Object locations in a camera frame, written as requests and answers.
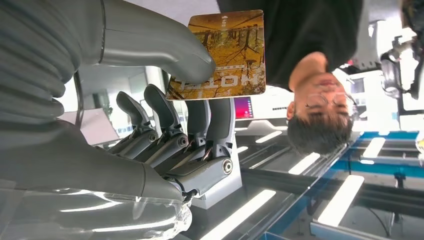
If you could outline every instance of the transparent plastic cover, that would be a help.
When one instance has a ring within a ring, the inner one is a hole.
[[[0,239],[167,240],[189,228],[189,207],[83,189],[16,189],[0,179]]]

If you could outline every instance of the gray robotic arm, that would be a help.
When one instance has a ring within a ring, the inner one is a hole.
[[[83,60],[109,66],[157,66],[191,84],[215,62],[183,24],[123,0],[51,1],[74,27]]]

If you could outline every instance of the man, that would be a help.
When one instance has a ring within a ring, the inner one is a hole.
[[[288,138],[329,154],[352,132],[352,97],[331,74],[355,53],[362,0],[217,0],[221,12],[264,13],[266,81],[294,92]]]

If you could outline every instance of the glass panel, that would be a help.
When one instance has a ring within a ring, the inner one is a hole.
[[[166,240],[186,231],[180,201],[83,189],[14,189],[0,180],[1,239]]]
[[[351,230],[374,235],[370,239],[423,239],[422,160],[414,133],[405,132],[409,138],[402,134],[389,135],[379,147],[372,144],[371,138],[357,142],[318,181],[323,184],[311,186],[306,194],[312,199],[311,204],[305,203],[296,212],[281,236],[296,239],[296,235],[308,235],[310,223],[315,220],[336,227],[340,236],[337,239],[344,239],[340,233]]]

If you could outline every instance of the man's neck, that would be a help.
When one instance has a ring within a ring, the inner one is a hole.
[[[291,72],[288,80],[288,88],[295,91],[296,87],[310,76],[325,73],[327,68],[327,58],[322,52],[312,52],[306,55]]]

